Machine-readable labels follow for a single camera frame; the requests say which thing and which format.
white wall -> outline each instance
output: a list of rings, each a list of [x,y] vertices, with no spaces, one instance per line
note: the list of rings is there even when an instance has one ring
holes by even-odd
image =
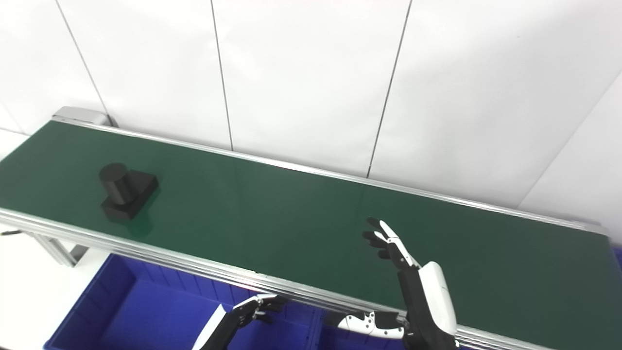
[[[107,110],[130,130],[602,222],[622,243],[622,3],[420,0],[404,29],[409,5],[2,2],[0,128]]]
[[[0,1],[2,105],[18,127],[0,116],[0,128],[26,134],[63,105],[103,110],[53,0]]]

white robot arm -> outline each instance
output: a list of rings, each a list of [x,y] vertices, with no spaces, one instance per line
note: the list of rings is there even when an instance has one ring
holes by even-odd
[[[375,231],[363,232],[378,256],[390,259],[398,269],[397,277],[406,303],[406,320],[397,313],[330,313],[326,324],[380,338],[402,339],[406,349],[453,350],[456,316],[443,271],[438,263],[419,265],[387,223],[369,218]]]

black cylinder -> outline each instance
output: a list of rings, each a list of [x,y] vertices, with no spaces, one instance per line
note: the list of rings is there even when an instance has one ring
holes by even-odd
[[[138,196],[136,186],[123,163],[111,163],[100,171],[100,180],[110,199],[119,205],[132,202]]]

black object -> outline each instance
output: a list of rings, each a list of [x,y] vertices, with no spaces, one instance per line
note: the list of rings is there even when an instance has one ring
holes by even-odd
[[[109,217],[131,220],[158,188],[154,175],[129,170],[123,163],[111,163],[100,171],[108,197],[101,207]]]
[[[23,234],[24,231],[22,230],[15,230],[15,231],[5,231],[3,233],[0,234],[0,236],[8,236],[8,235],[16,235],[16,234]]]

black rectangular base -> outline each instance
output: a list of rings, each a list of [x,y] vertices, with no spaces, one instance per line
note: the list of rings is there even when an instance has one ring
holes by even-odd
[[[121,220],[131,220],[145,205],[151,194],[158,188],[158,182],[155,175],[143,173],[142,171],[130,170],[128,176],[136,185],[139,191],[138,197],[131,203],[125,205],[115,204],[109,197],[101,203],[102,209],[108,217]]]

